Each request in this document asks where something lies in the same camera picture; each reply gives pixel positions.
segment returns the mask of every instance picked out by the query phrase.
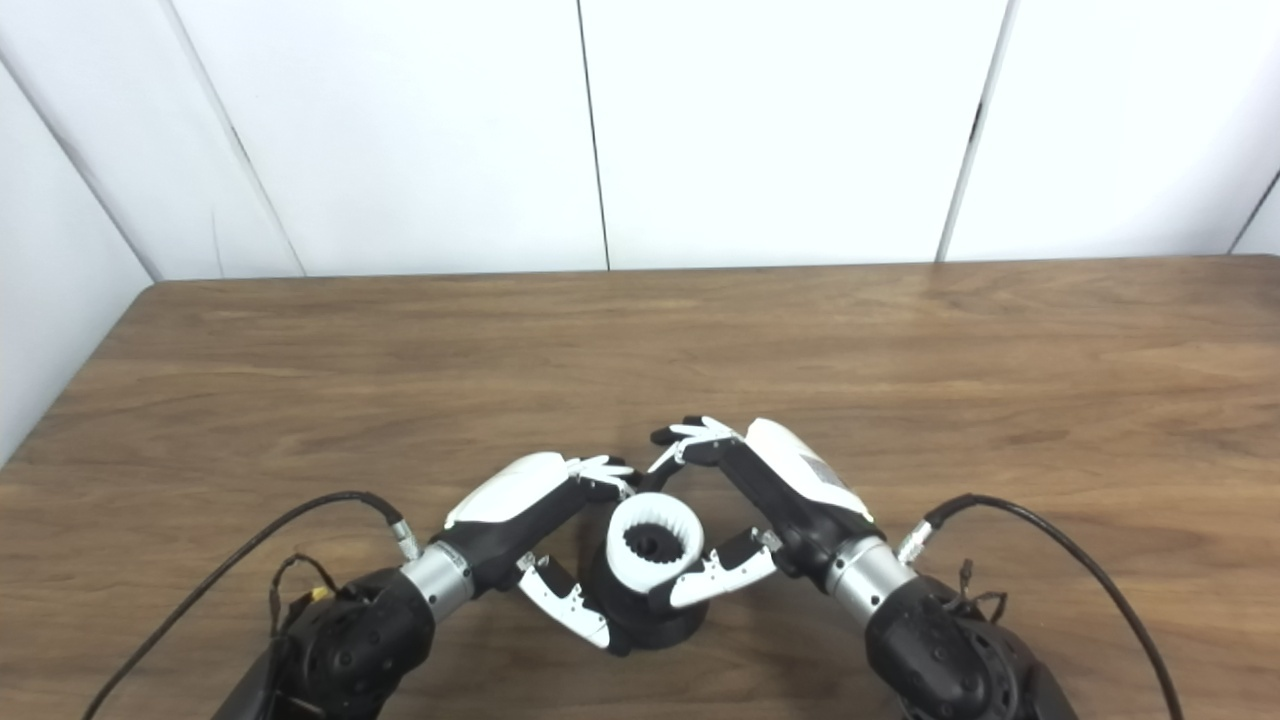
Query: panel seam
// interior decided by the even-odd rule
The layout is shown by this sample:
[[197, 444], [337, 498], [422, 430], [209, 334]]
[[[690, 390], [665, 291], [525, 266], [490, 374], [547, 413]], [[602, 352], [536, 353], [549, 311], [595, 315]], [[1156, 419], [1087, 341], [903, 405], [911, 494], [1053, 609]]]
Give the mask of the panel seam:
[[1244, 238], [1244, 233], [1249, 232], [1249, 225], [1253, 224], [1253, 219], [1258, 217], [1258, 211], [1262, 210], [1263, 205], [1266, 205], [1267, 197], [1271, 197], [1271, 191], [1276, 188], [1276, 181], [1280, 181], [1280, 169], [1277, 169], [1276, 174], [1271, 177], [1271, 182], [1267, 184], [1267, 188], [1262, 191], [1262, 197], [1258, 199], [1258, 204], [1253, 206], [1253, 211], [1249, 213], [1249, 217], [1244, 220], [1244, 225], [1240, 227], [1240, 232], [1235, 234], [1235, 240], [1231, 241], [1231, 246], [1226, 249], [1224, 255], [1235, 255], [1235, 249], [1240, 245], [1240, 240]]
[[275, 232], [279, 233], [280, 238], [284, 240], [284, 245], [289, 249], [289, 255], [293, 258], [293, 263], [298, 266], [298, 273], [302, 277], [307, 277], [307, 268], [302, 264], [298, 249], [293, 245], [293, 238], [289, 237], [288, 231], [284, 228], [284, 223], [280, 220], [280, 214], [275, 209], [275, 202], [271, 201], [270, 193], [266, 192], [266, 186], [262, 184], [262, 178], [259, 176], [257, 168], [253, 165], [253, 160], [248, 156], [248, 150], [241, 141], [239, 132], [236, 131], [236, 124], [232, 123], [232, 118], [227, 113], [227, 105], [223, 102], [221, 95], [218, 94], [218, 88], [214, 86], [214, 79], [209, 74], [209, 68], [205, 67], [204, 59], [196, 50], [196, 44], [192, 42], [191, 33], [187, 31], [187, 24], [182, 22], [182, 15], [178, 14], [178, 8], [174, 6], [173, 0], [159, 0], [159, 3], [169, 19], [169, 27], [173, 29], [178, 46], [182, 47], [183, 54], [187, 56], [187, 60], [196, 74], [196, 79], [200, 83], [200, 88], [204, 91], [205, 99], [209, 101], [210, 108], [214, 110], [214, 115], [218, 118], [218, 124], [221, 126], [223, 133], [227, 136], [232, 154], [236, 155], [241, 169], [248, 178], [253, 193], [266, 209], [266, 214], [270, 218]]
[[951, 234], [955, 232], [956, 219], [960, 217], [960, 206], [964, 204], [964, 193], [969, 187], [969, 174], [973, 172], [978, 146], [982, 145], [982, 132], [987, 127], [987, 117], [991, 114], [991, 101], [996, 94], [1001, 67], [1005, 64], [1005, 50], [1009, 47], [1020, 1], [1007, 0], [1005, 4], [1005, 15], [1000, 20], [1000, 32], [996, 35], [996, 46], [991, 51], [987, 78], [982, 83], [982, 95], [978, 96], [978, 109], [974, 110], [973, 126], [969, 128], [969, 142], [964, 149], [964, 159], [960, 160], [960, 172], [956, 174], [956, 186], [951, 193], [951, 204], [947, 206], [947, 218], [942, 223], [938, 250], [933, 256], [934, 263], [946, 263], [947, 252], [951, 251]]
[[3, 67], [4, 70], [9, 73], [9, 77], [13, 78], [13, 83], [18, 86], [18, 92], [20, 92], [22, 96], [27, 100], [27, 105], [29, 105], [31, 109], [36, 113], [36, 117], [40, 119], [40, 123], [45, 126], [45, 131], [49, 132], [49, 135], [54, 138], [54, 142], [58, 143], [59, 150], [63, 151], [63, 155], [67, 158], [67, 161], [70, 163], [72, 169], [76, 170], [77, 176], [79, 176], [81, 182], [84, 183], [84, 187], [88, 190], [88, 193], [93, 197], [93, 201], [97, 202], [97, 206], [102, 209], [102, 214], [106, 215], [108, 222], [110, 222], [111, 227], [115, 228], [116, 234], [120, 236], [120, 240], [124, 242], [125, 247], [128, 247], [129, 252], [133, 254], [133, 258], [138, 261], [138, 265], [142, 265], [142, 270], [146, 272], [147, 277], [151, 278], [152, 283], [163, 281], [164, 275], [160, 274], [160, 268], [157, 268], [156, 264], [151, 260], [151, 258], [148, 258], [142, 251], [142, 249], [138, 247], [138, 243], [133, 240], [129, 232], [125, 231], [124, 223], [120, 220], [119, 215], [115, 214], [115, 211], [111, 209], [111, 205], [106, 201], [106, 197], [102, 193], [102, 188], [99, 183], [99, 179], [93, 174], [92, 169], [90, 169], [88, 164], [84, 161], [83, 155], [81, 155], [79, 150], [76, 149], [76, 145], [72, 143], [72, 141], [63, 132], [58, 129], [56, 123], [54, 123], [52, 119], [49, 117], [49, 114], [45, 113], [45, 109], [41, 106], [41, 104], [36, 101], [35, 95], [31, 92], [31, 87], [27, 85], [23, 77], [14, 69], [13, 63], [9, 61], [9, 56], [3, 47], [0, 47], [0, 67]]
[[595, 105], [591, 101], [591, 72], [586, 63], [586, 29], [582, 24], [582, 0], [577, 4], [577, 40], [582, 47], [582, 82], [586, 86], [586, 118], [591, 124], [591, 160], [595, 164], [595, 197], [600, 206], [600, 238], [604, 241], [604, 269], [613, 269], [609, 260], [609, 227], [604, 219], [604, 184], [600, 182], [600, 146], [595, 140]]

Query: wooden table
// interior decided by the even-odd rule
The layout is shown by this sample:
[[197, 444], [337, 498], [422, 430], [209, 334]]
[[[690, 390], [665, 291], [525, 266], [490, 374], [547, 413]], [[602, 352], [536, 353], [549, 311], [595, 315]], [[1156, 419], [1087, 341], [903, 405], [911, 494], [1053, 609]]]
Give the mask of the wooden table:
[[[426, 536], [516, 456], [645, 465], [649, 430], [690, 413], [787, 424], [895, 541], [965, 491], [1042, 511], [1129, 594], [1188, 717], [1280, 708], [1280, 260], [1206, 258], [159, 284], [0, 473], [0, 715], [78, 717], [197, 580], [307, 497], [372, 489]], [[712, 538], [756, 519], [712, 471], [671, 488]], [[543, 547], [572, 566], [602, 521]], [[262, 646], [266, 580], [294, 548], [340, 578], [397, 560], [365, 509], [303, 519], [101, 717], [207, 719]], [[1064, 552], [975, 510], [922, 568], [951, 580], [966, 556], [1082, 717], [1165, 716]], [[492, 593], [384, 716], [896, 714], [835, 603], [777, 577], [716, 601], [691, 642], [626, 660]]]

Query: white ring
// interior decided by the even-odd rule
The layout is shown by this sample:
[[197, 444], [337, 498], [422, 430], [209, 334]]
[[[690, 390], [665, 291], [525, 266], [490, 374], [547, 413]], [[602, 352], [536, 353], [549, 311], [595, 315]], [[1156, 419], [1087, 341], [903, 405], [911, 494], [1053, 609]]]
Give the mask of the white ring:
[[[653, 562], [636, 555], [622, 534], [644, 524], [662, 525], [680, 541], [684, 552], [671, 562]], [[684, 502], [660, 492], [643, 492], [618, 503], [604, 536], [604, 557], [623, 585], [646, 593], [681, 574], [703, 553], [703, 524]]]

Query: black gear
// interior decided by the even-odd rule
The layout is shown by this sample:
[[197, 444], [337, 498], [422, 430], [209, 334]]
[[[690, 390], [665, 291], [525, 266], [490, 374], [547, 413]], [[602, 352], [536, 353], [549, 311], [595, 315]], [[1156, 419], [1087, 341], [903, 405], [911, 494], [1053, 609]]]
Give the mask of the black gear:
[[631, 552], [657, 565], [675, 562], [685, 553], [685, 546], [676, 533], [657, 523], [641, 523], [627, 528], [622, 533], [622, 541]]

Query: robotic arm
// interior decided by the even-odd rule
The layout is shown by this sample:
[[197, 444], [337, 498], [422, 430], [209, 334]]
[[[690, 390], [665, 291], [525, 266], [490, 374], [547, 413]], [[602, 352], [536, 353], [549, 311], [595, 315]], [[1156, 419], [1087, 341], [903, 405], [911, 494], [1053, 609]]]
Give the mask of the robotic arm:
[[620, 501], [635, 471], [621, 460], [564, 460], [539, 452], [516, 460], [448, 514], [444, 528], [411, 557], [348, 583], [315, 591], [291, 607], [284, 629], [214, 720], [374, 720], [401, 678], [421, 665], [435, 628], [490, 589], [520, 587], [544, 611], [599, 647], [609, 623], [566, 585], [554, 559], [534, 547], [588, 502]]
[[861, 500], [782, 425], [758, 419], [744, 437], [690, 416], [652, 439], [668, 448], [643, 489], [660, 489], [690, 462], [714, 466], [772, 525], [709, 552], [666, 592], [653, 593], [653, 602], [680, 607], [778, 569], [808, 578], [852, 615], [870, 667], [899, 694], [908, 717], [1075, 720], [1048, 667], [966, 596], [968, 577], [956, 592], [900, 561]]

